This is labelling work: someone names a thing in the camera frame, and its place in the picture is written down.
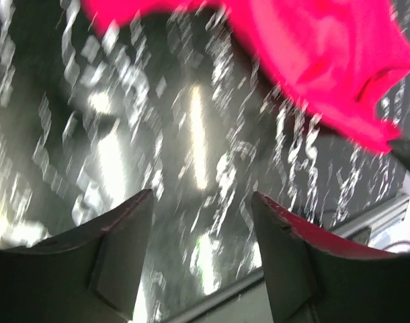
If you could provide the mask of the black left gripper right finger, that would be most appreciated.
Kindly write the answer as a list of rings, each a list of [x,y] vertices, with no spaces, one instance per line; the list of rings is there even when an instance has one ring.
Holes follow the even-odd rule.
[[[410,252],[341,238],[259,192],[251,206],[274,322],[410,322]]]

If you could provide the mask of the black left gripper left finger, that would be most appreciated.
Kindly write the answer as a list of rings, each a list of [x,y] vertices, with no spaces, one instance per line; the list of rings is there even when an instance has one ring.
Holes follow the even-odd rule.
[[[145,189],[35,246],[0,249],[0,322],[129,322],[153,207]]]

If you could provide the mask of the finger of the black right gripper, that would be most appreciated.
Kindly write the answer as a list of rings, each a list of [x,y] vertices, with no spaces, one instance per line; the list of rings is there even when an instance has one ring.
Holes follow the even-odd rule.
[[[410,173],[410,139],[393,139],[388,144],[392,155]]]

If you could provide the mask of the bright pink t-shirt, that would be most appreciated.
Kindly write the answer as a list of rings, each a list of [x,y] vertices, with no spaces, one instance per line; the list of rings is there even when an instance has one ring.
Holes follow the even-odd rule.
[[[265,74],[309,114],[372,153],[401,132],[378,101],[410,73],[410,42],[390,1],[83,1],[98,34],[151,13],[222,9]]]

